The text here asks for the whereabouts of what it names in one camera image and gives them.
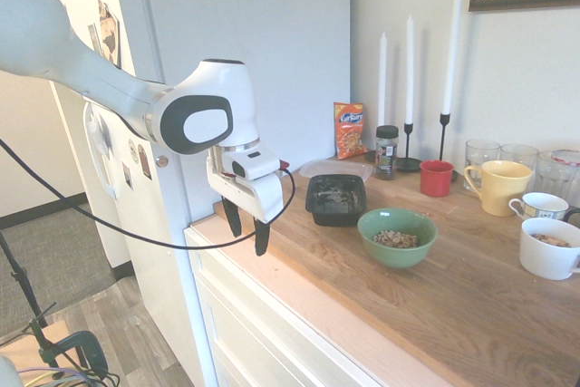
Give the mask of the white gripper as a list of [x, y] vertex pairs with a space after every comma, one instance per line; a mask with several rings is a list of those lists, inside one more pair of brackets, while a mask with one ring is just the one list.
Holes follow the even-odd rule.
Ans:
[[284, 206], [280, 178], [271, 173], [256, 180], [244, 180], [223, 175], [215, 167], [214, 159], [207, 158], [208, 183], [223, 198], [221, 200], [227, 223], [234, 237], [242, 234], [238, 208], [253, 216], [255, 226], [255, 252], [266, 253], [270, 237], [271, 221]]

